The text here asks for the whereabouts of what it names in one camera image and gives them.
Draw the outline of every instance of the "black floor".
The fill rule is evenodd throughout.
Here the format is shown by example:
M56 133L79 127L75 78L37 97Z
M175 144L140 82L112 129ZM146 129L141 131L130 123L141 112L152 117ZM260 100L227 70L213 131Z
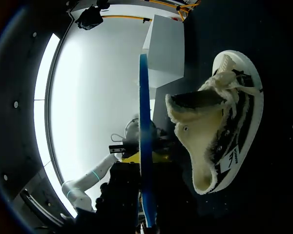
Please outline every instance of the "black floor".
M174 137L166 94L197 90L211 76L213 59L221 51L240 51L255 64L264 88L264 114L233 183L220 192L198 195L187 151L179 147L174 155L197 199L199 215L211 215L228 229L236 222L253 226L293 222L293 6L283 4L203 0L184 22L184 78L156 93L153 121Z

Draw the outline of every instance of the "shoe label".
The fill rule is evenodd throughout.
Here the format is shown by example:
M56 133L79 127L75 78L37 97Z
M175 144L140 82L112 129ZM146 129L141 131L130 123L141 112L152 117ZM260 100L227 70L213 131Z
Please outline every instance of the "shoe label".
M220 172L223 173L231 169L235 164L238 164L239 156L239 146L237 145L233 150L231 150L220 160Z

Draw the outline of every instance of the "shoelace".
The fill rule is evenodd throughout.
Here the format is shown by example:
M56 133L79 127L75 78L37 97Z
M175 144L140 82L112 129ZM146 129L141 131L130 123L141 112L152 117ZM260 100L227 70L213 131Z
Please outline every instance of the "shoelace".
M238 91L242 91L249 95L255 96L259 94L259 90L255 87L245 87L237 81L237 76L233 71L223 71L209 78L200 88L205 90L214 88L214 90L222 98L227 100L232 108L232 117L236 116L236 104L239 101Z

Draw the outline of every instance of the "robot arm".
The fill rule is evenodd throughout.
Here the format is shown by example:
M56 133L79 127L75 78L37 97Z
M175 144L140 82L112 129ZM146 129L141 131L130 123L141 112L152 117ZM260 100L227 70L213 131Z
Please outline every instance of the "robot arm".
M86 211L92 211L91 198L85 191L98 183L106 175L109 168L121 159L121 156L122 154L109 154L98 166L83 177L65 182L62 185L62 192L69 202L75 208L78 207Z

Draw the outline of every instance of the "sneaker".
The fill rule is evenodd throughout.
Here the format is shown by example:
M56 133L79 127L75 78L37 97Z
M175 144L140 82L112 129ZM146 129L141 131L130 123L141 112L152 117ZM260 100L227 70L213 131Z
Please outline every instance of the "sneaker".
M198 194L226 188L237 175L263 113L259 74L244 54L223 51L212 77L193 93L166 95L175 134L188 150Z

